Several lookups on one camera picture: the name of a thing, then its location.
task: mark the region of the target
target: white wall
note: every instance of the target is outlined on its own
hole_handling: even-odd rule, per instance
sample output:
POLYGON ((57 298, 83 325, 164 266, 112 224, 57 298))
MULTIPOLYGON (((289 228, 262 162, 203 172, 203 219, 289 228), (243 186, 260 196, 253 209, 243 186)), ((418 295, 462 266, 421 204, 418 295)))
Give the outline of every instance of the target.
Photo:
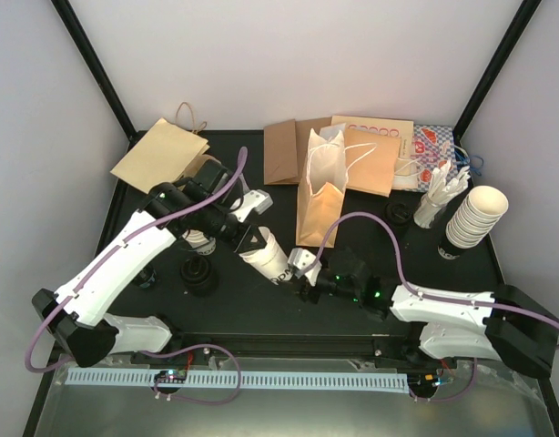
POLYGON ((73 0, 138 128, 336 113, 453 125, 521 0, 73 0))
POLYGON ((92 259, 126 144, 51 3, 0 0, 0 436, 22 434, 41 379, 31 298, 92 259))
MULTIPOLYGON (((463 144, 486 161, 478 183, 510 199, 493 233, 506 279, 559 317, 559 0, 538 8, 463 144)), ((552 381, 559 401, 559 352, 552 381)))

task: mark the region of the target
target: stack of paper cups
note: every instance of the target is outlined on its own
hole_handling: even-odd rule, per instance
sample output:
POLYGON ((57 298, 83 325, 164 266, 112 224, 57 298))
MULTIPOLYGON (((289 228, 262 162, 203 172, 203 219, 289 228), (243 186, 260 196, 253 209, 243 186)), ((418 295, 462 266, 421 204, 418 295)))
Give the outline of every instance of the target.
POLYGON ((291 270, 288 267, 288 257, 281 249, 276 238, 268 228, 261 227, 259 231, 266 240, 265 248, 239 253, 239 255, 274 284, 283 280, 290 280, 291 270))
POLYGON ((189 230, 183 236, 191 248, 199 255, 210 255, 215 251, 217 241, 215 239, 208 239, 199 230, 189 230))
POLYGON ((493 187, 476 187, 465 198, 445 229, 438 251, 456 259, 476 246, 508 209, 508 199, 493 187))

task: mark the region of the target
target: gray floor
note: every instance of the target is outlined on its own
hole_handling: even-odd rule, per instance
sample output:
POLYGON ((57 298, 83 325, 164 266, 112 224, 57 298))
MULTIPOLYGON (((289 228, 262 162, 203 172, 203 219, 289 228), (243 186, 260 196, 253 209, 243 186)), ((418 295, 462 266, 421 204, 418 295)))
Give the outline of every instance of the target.
MULTIPOLYGON (((243 361, 246 370, 270 370, 265 361, 243 361)), ((274 361, 274 370, 351 371, 346 361, 274 361)), ((479 383, 460 401, 424 404, 393 393, 243 391, 232 403, 204 407, 156 400, 150 389, 65 386, 56 375, 37 436, 547 436, 553 435, 534 381, 497 377, 483 367, 479 383)), ((440 388, 459 391, 468 369, 440 388)), ((219 390, 185 390, 221 399, 219 390)))

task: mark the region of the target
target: black frame post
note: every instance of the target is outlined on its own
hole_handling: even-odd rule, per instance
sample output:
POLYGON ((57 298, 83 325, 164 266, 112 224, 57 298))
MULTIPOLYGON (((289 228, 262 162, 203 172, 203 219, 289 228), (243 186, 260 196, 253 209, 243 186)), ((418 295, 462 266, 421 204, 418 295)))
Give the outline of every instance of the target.
POLYGON ((101 89, 101 92, 104 93, 104 97, 106 98, 109 107, 111 107, 112 111, 114 111, 117 122, 120 124, 122 129, 124 129, 124 133, 126 134, 128 141, 132 141, 132 139, 136 136, 137 131, 134 128, 130 117, 127 115, 126 109, 117 96, 117 92, 109 80, 104 66, 102 66, 101 61, 97 57, 94 47, 89 42, 86 31, 81 26, 81 23, 79 23, 79 19, 77 18, 73 7, 68 0, 51 0, 51 3, 53 3, 57 13, 63 20, 67 32, 69 32, 74 43, 76 43, 77 49, 86 61, 89 71, 91 71, 91 74, 99 85, 99 89, 101 89))
POLYGON ((539 4, 541 4, 541 0, 523 0, 518 11, 516 11, 516 15, 508 26, 500 45, 498 45, 498 48, 494 52, 490 64, 488 64, 483 72, 480 82, 478 82, 477 87, 473 90, 468 104, 465 106, 460 119, 453 128, 453 135, 457 141, 462 140, 463 134, 470 123, 472 123, 476 112, 478 112, 488 91, 490 91, 494 80, 498 77, 500 70, 502 70, 508 56, 510 56, 520 36, 523 34, 526 25, 531 21, 539 4))

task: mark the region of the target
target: perforated white rail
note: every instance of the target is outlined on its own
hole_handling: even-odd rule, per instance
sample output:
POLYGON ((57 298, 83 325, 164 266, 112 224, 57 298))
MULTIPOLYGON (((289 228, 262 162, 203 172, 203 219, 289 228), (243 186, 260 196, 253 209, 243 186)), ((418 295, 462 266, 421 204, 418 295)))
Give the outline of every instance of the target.
MULTIPOLYGON (((121 387, 150 387, 154 377, 164 370, 73 368, 66 385, 104 385, 121 387)), ((201 389, 232 389, 237 385, 235 371, 189 371, 187 380, 161 382, 160 387, 201 389)), ((408 393, 407 376, 393 373, 326 373, 243 371, 242 389, 265 390, 328 390, 328 391, 388 391, 408 393)))

